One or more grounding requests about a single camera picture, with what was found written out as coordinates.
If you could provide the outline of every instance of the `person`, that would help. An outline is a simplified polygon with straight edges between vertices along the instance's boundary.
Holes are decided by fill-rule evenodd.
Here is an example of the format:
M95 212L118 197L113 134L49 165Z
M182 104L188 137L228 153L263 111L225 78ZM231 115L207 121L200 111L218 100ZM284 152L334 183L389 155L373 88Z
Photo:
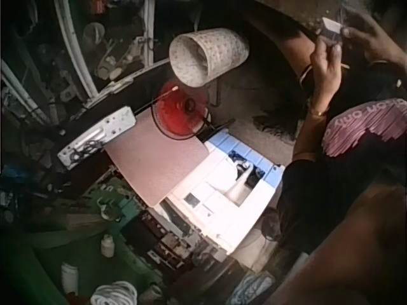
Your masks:
M311 96L277 204L282 244L311 256L266 304L406 302L407 54L369 15L345 10L359 27L341 29L343 44L314 43L240 3ZM349 45L366 62L344 64Z

